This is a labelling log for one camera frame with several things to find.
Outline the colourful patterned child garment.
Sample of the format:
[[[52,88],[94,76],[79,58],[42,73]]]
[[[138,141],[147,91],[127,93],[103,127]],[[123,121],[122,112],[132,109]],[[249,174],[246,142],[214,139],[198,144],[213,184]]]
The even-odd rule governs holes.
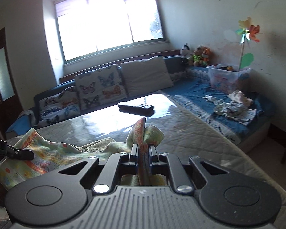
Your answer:
[[[160,174],[152,175],[148,169],[148,146],[158,146],[164,139],[163,132],[154,125],[146,125],[146,118],[138,120],[129,132],[126,142],[116,142],[112,138],[94,141],[82,147],[67,143],[51,142],[30,129],[16,143],[16,149],[31,150],[33,160],[14,160],[7,158],[0,163],[0,183],[9,190],[30,178],[56,170],[73,162],[98,157],[107,160],[112,154],[130,153],[132,146],[139,146],[138,173],[126,175],[122,183],[126,185],[164,185],[165,180]]]

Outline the pile of small clothes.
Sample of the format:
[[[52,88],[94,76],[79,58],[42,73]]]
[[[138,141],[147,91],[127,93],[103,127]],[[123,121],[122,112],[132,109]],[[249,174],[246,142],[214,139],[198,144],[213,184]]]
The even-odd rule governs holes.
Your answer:
[[[203,99],[215,105],[213,112],[216,115],[234,120],[244,126],[249,125],[257,115],[256,109],[249,109],[246,104],[237,102],[235,99],[230,99],[229,102],[225,102],[223,99],[218,99],[211,95],[205,95]]]

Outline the dark wooden door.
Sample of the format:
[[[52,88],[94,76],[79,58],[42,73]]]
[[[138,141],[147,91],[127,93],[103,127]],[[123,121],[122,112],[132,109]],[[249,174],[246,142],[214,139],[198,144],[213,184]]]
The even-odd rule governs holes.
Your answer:
[[[16,91],[6,46],[6,31],[0,30],[0,138],[6,139],[6,131],[23,111]]]

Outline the black remote control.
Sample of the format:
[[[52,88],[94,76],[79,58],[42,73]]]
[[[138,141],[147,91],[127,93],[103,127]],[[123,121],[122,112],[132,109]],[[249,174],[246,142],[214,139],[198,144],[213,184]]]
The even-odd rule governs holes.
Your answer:
[[[127,102],[120,102],[118,104],[118,108],[120,112],[128,114],[135,114],[146,117],[150,117],[154,114],[154,106],[147,105],[145,103],[132,104]]]

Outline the lying butterfly print cushion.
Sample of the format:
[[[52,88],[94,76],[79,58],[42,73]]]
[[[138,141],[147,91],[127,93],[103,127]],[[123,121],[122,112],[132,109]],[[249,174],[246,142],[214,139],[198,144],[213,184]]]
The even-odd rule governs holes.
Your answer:
[[[39,127],[46,127],[80,115],[75,86],[39,101]]]

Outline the upright butterfly print cushion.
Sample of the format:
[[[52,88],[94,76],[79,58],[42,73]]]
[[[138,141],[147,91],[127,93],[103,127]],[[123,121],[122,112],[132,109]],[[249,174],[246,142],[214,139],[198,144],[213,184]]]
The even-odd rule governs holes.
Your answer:
[[[117,64],[74,76],[81,110],[89,110],[128,97]]]

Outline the beige plain cushion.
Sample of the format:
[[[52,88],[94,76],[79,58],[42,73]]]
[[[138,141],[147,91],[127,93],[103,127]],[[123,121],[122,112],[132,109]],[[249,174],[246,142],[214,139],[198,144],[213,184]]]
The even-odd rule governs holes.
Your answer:
[[[120,64],[126,89],[130,97],[172,87],[164,58],[155,56],[147,60],[134,60]]]

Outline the dark blue sofa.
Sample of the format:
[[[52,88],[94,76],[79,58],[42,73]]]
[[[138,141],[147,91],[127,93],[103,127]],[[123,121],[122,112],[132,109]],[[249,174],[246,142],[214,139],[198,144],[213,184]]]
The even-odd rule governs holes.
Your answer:
[[[230,101],[230,98],[225,93],[211,87],[206,70],[202,70],[198,67],[185,67],[179,56],[165,57],[164,61],[174,81],[174,86],[163,89],[163,92],[173,96],[177,102],[214,127],[215,130],[232,141],[232,143],[238,145],[257,131],[263,133],[268,131],[271,118],[276,113],[275,104],[268,98],[255,92],[245,94],[246,97],[252,99],[253,102],[250,105],[250,109],[256,109],[257,115],[249,125],[244,126],[234,120],[216,115],[213,112],[215,106],[210,102],[203,101],[202,97],[204,95],[212,95],[218,99],[223,99],[225,102]],[[71,86],[75,86],[74,80],[41,92],[34,97],[35,105],[30,110],[34,111],[35,114],[35,126],[38,125],[40,116],[39,101],[58,94]]]

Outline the clear plastic storage box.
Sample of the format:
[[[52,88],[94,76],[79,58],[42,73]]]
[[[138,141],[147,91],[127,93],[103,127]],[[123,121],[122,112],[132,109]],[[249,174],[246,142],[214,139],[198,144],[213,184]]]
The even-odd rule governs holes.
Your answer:
[[[238,70],[237,66],[217,64],[208,66],[210,85],[213,89],[230,94],[235,90],[247,92],[250,86],[251,68]]]

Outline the orange plush toy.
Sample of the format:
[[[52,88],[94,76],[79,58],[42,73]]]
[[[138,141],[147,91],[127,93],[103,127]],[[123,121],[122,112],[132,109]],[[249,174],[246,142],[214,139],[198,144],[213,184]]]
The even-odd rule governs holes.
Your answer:
[[[207,67],[210,62],[211,51],[208,47],[204,47],[201,53],[201,62],[200,65],[203,67]]]

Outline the window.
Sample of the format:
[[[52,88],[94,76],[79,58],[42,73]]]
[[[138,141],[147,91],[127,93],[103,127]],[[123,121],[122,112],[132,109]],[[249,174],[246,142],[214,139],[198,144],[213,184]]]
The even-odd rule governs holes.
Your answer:
[[[165,38],[157,0],[62,0],[56,21],[63,59]]]

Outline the colourful paper pinwheel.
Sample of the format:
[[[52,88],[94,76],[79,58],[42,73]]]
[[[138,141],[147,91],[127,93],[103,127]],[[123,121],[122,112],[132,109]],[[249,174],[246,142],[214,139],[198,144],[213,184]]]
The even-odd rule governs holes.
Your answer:
[[[247,17],[246,20],[239,20],[239,28],[236,30],[236,33],[241,36],[240,40],[240,58],[238,63],[238,71],[242,68],[242,59],[244,55],[245,44],[249,44],[250,41],[260,42],[257,38],[257,35],[260,33],[260,26],[254,25],[252,23],[252,18]]]

